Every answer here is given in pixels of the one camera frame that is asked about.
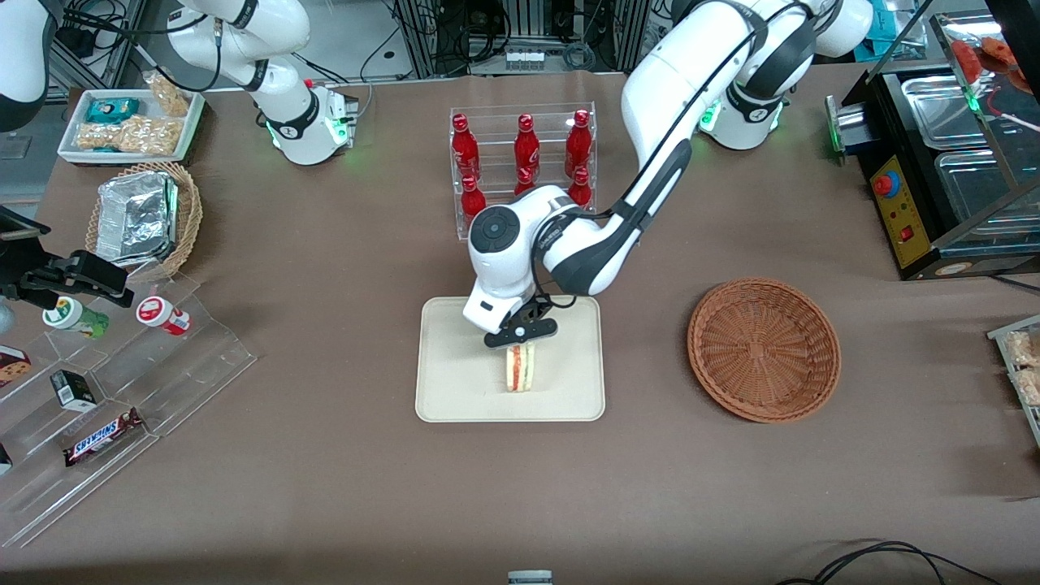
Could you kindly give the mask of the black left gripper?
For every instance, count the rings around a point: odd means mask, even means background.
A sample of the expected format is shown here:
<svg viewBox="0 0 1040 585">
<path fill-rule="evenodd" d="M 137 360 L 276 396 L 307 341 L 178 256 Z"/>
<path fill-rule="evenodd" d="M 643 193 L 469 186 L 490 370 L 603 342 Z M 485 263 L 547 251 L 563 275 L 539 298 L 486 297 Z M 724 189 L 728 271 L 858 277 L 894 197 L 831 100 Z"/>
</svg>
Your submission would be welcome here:
<svg viewBox="0 0 1040 585">
<path fill-rule="evenodd" d="M 506 317 L 499 332 L 484 334 L 484 345 L 504 349 L 555 336 L 560 330 L 557 321 L 548 317 L 553 307 L 550 297 L 532 297 L 516 314 Z"/>
</svg>

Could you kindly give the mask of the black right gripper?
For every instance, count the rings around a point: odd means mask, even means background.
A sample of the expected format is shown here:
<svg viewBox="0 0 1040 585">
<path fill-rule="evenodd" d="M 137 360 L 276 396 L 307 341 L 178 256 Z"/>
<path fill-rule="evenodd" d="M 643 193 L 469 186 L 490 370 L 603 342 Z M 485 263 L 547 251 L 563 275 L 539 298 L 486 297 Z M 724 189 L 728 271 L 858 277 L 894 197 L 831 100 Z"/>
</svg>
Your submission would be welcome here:
<svg viewBox="0 0 1040 585">
<path fill-rule="evenodd" d="M 16 214 L 4 205 L 0 214 L 1 241 L 29 240 L 51 232 L 44 223 Z M 8 300 L 55 306 L 62 292 L 75 292 L 129 308 L 134 292 L 127 288 L 128 278 L 125 269 L 86 249 L 78 249 L 66 258 L 45 251 L 40 244 L 1 245 L 1 288 Z"/>
</svg>

